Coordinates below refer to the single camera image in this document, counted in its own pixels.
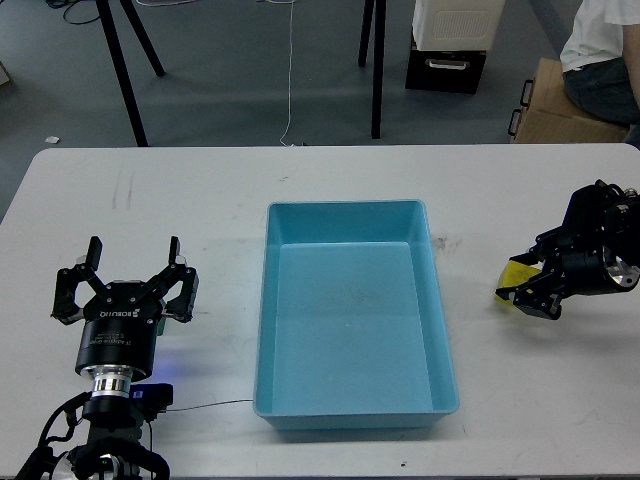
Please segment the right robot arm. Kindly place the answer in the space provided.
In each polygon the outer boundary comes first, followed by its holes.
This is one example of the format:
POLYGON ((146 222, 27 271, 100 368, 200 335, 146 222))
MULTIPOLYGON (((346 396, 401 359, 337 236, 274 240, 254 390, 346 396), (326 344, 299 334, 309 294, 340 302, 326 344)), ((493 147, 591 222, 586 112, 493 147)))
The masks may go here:
POLYGON ((575 191, 560 226, 509 258, 496 298, 557 320, 573 295, 629 292, 639 284, 639 194, 602 180, 575 191))

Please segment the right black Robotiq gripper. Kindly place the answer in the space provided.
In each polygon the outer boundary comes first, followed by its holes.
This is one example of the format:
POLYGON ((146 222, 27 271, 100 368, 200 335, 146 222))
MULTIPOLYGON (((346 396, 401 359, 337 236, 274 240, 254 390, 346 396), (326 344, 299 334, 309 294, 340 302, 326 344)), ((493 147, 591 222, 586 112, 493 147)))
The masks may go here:
MULTIPOLYGON (((540 272, 518 287, 512 305, 526 315, 558 320, 562 298, 573 295, 602 295, 633 290, 639 283, 639 267, 632 266, 601 241, 570 242, 570 233, 556 227, 541 234, 525 253, 511 256, 510 261, 533 266, 552 267, 554 273, 540 272)), ((497 289, 505 298, 507 288, 497 289)))

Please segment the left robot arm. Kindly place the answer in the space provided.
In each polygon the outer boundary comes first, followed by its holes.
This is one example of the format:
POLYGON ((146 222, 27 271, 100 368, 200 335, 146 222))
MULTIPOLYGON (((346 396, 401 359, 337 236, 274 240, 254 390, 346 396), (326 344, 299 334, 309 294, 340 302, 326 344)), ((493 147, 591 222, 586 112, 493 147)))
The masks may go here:
POLYGON ((92 237, 85 256, 58 271, 53 318, 83 321, 75 371, 92 380, 47 420, 20 479, 138 479, 148 472, 167 479, 167 461, 141 442, 141 428, 173 402, 173 387, 149 384, 156 341, 168 319, 193 317, 195 268, 170 240, 168 264, 147 281, 103 283, 98 275, 103 244, 92 237))

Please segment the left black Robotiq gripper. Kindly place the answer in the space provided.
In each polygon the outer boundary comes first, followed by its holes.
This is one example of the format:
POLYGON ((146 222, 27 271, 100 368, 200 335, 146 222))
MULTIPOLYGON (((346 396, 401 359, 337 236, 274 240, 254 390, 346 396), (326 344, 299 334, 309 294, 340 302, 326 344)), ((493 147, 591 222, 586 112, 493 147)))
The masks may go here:
POLYGON ((162 318, 188 323, 198 289, 198 274, 180 255, 177 236, 170 239, 168 264, 146 282, 114 281, 109 288, 97 276, 103 243, 92 236, 87 253, 72 268, 56 276, 51 316, 63 325, 85 319, 75 372, 87 375, 102 366, 120 366, 133 371, 133 379, 151 376, 162 318), (97 295, 83 308, 76 304, 76 291, 86 282, 97 295))

